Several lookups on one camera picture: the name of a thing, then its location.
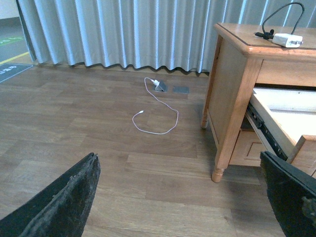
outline drawer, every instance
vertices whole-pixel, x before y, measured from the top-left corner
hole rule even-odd
[[[229,164],[260,166],[260,152],[266,151],[255,130],[245,117]]]
[[[250,105],[258,112],[287,162],[316,175],[316,92],[254,88]],[[264,134],[258,135],[266,144]]]

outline curtain fold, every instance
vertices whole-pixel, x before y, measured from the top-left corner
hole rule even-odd
[[[259,25],[291,0],[17,0],[39,63],[84,62],[210,71],[217,22]],[[301,0],[299,27],[316,27],[316,0]],[[294,26],[299,6],[269,25]]]

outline green floor sign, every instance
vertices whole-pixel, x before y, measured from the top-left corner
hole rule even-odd
[[[13,43],[22,40],[23,37],[7,37],[4,39],[0,39],[0,46],[8,44],[8,43]]]

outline cabinet top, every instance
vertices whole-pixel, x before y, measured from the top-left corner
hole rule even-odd
[[[215,29],[225,40],[233,44],[246,57],[284,59],[316,62],[316,28],[296,28],[295,35],[303,37],[303,44],[298,48],[285,48],[254,35],[262,32],[257,25],[217,23]],[[265,26],[266,31],[291,33],[291,27]]]

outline open drawer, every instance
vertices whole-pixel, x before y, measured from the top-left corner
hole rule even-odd
[[[246,115],[268,150],[316,177],[316,91],[254,88]]]

